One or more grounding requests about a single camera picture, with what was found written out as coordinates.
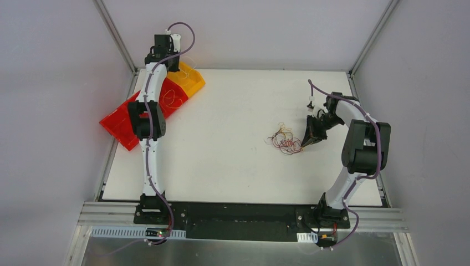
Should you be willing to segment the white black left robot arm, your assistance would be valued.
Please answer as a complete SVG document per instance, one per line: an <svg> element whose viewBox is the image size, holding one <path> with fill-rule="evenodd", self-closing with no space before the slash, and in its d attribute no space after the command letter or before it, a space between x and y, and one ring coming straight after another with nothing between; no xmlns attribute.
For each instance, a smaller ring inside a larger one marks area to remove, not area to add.
<svg viewBox="0 0 470 266"><path fill-rule="evenodd" d="M139 141L144 160L144 184L139 207L148 211L147 215L156 224L168 220L169 209L165 206L162 194L165 189L158 178L157 148L158 139L166 133L166 119L159 105L163 83L169 72L179 71L179 34L157 34L154 46L145 58L145 80L136 100L128 103L133 133Z"/></svg>

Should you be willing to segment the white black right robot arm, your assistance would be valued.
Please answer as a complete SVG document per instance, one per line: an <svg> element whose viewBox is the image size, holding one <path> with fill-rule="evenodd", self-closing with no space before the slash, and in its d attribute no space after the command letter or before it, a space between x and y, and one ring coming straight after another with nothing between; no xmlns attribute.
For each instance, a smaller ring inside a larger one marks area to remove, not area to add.
<svg viewBox="0 0 470 266"><path fill-rule="evenodd" d="M352 195L365 180L375 179L386 166L391 126L373 119L352 96L333 92L326 97L322 115L311 114L301 147L326 140L327 131L336 125L348 127L341 151L343 169L333 186L322 194L313 209L313 218L322 227L348 220Z"/></svg>

